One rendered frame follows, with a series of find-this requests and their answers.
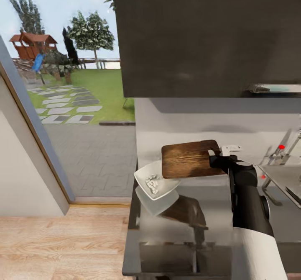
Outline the cutting board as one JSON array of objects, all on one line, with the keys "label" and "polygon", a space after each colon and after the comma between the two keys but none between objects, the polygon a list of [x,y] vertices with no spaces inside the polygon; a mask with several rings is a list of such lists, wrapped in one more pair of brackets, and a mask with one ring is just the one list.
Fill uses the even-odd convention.
[{"label": "cutting board", "polygon": [[164,179],[226,175],[221,168],[211,168],[208,150],[218,156],[221,151],[215,140],[203,140],[163,146]]}]

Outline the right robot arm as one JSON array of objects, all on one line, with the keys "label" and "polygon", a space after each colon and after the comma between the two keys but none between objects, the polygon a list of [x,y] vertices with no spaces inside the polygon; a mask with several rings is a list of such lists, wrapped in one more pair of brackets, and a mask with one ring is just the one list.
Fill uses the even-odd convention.
[{"label": "right robot arm", "polygon": [[209,156],[209,163],[211,168],[225,171],[229,178],[234,214],[231,280],[288,280],[269,223],[268,200],[257,189],[255,168],[230,155],[242,150],[241,145],[221,145],[219,150],[218,156]]}]

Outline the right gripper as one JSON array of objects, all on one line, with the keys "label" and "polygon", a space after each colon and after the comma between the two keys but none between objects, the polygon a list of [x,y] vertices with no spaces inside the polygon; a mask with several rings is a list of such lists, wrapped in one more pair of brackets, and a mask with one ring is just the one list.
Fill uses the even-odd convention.
[{"label": "right gripper", "polygon": [[229,159],[237,160],[237,156],[236,155],[230,155],[226,157],[220,155],[209,156],[210,167],[221,168],[224,171],[223,164]]}]

